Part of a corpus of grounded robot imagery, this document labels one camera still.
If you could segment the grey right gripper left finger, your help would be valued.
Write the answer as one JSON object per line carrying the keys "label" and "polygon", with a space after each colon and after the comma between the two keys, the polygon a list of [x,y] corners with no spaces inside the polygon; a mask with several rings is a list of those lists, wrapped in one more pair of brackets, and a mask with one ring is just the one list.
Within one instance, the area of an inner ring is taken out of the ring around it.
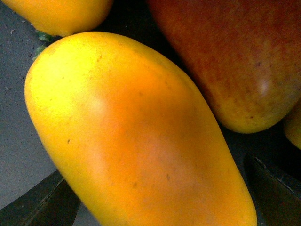
{"label": "grey right gripper left finger", "polygon": [[0,210],[2,226],[71,226],[80,200],[59,171]]}

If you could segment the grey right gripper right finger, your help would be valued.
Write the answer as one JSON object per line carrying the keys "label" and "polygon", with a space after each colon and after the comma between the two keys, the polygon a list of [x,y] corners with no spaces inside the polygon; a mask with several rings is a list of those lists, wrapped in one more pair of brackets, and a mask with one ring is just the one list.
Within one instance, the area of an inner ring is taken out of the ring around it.
{"label": "grey right gripper right finger", "polygon": [[268,226],[301,224],[301,181],[276,162],[264,162],[252,153],[244,157],[249,186]]}

